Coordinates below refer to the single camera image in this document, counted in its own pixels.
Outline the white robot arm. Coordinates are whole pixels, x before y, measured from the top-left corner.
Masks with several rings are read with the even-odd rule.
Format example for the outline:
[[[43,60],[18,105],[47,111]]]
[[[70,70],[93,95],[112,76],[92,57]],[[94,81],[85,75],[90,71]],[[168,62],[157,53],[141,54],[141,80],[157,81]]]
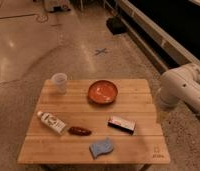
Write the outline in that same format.
[[[163,110],[183,101],[200,113],[200,66],[189,63],[164,72],[157,98]]]

